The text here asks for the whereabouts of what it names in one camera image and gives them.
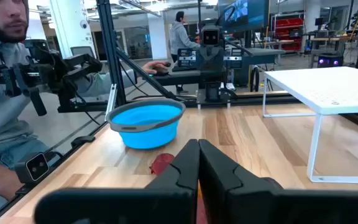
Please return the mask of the standing person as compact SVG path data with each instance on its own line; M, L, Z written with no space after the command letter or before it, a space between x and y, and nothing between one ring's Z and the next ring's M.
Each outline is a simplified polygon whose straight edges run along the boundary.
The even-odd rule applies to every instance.
M170 53L172 56L173 63L176 63L178 60L178 50L191 48L197 49L200 48L200 44L192 42L188 37L187 31L185 29L185 12L178 11L176 13L175 21L172 23L170 28Z

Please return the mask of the black computer mouse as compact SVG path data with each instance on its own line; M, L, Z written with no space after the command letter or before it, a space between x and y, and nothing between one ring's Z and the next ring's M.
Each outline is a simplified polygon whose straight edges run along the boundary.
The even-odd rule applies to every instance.
M171 66L170 62L156 64L156 66L154 66L154 70L156 71L155 76L168 75L170 66Z

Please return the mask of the black box white labels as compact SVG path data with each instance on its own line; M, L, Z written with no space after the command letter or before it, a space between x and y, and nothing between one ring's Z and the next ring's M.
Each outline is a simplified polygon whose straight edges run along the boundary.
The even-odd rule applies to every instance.
M242 68L243 51L237 48L230 48L225 51L224 63L226 68L240 69Z
M194 49L178 49L178 66L179 67L195 67L196 50Z

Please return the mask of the person's hand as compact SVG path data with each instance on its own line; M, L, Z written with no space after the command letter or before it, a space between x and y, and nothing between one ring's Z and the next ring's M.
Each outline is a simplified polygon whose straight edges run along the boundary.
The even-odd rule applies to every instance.
M151 75L156 75L157 73L167 73L171 63L169 61L163 60L154 60L147 62L142 66L142 69Z

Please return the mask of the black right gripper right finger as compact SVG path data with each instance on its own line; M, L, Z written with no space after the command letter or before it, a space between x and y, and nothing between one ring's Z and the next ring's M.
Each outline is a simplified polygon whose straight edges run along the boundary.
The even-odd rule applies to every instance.
M257 177L205 139L199 180L215 224L358 224L358 190L284 189Z

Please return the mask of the dark red pepper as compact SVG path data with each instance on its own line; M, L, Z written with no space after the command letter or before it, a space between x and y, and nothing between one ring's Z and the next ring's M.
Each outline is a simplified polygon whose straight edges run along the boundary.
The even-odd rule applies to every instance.
M169 153L159 154L150 165L151 174L160 175L174 160L175 156Z

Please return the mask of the blue collapsible bowl grey rim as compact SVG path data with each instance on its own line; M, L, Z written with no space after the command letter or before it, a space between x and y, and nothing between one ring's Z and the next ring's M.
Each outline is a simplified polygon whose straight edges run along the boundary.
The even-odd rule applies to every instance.
M107 114L107 122L125 146L148 150L176 137L185 110L184 103L172 99L142 100L113 109Z

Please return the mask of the computer monitor blue screen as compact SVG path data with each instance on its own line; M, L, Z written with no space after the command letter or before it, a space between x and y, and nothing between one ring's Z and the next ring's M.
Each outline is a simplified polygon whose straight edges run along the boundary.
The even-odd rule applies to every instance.
M226 32L267 27L270 0L218 0L219 25Z

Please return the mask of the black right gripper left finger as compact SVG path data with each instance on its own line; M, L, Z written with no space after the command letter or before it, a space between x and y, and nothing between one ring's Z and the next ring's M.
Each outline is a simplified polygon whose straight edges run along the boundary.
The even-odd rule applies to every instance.
M143 189L66 188L37 203L35 224L195 224L200 145L189 140Z

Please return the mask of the white perforated metal riser shelf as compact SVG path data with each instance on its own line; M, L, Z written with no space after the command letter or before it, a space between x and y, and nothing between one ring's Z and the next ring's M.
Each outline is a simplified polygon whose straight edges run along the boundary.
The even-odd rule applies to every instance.
M267 114L267 87L264 88L262 112L264 118L314 116L315 122L307 163L307 176L317 183L358 184L358 176L314 175L319 134L324 116L358 113L358 69L351 67L279 70L264 73L269 81L313 110L303 114Z

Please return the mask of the computer tower purple lights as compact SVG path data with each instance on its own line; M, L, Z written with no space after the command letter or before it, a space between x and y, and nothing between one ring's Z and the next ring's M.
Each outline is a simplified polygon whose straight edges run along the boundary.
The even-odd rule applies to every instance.
M318 56L318 68L341 67L343 66L343 56L335 54L321 54Z

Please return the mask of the red storage bin rack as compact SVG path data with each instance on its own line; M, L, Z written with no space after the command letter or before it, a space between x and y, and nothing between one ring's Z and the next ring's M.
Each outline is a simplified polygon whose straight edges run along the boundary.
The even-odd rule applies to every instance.
M272 14L270 26L273 40L278 42L278 49L282 49L286 53L301 51L304 27L303 12Z

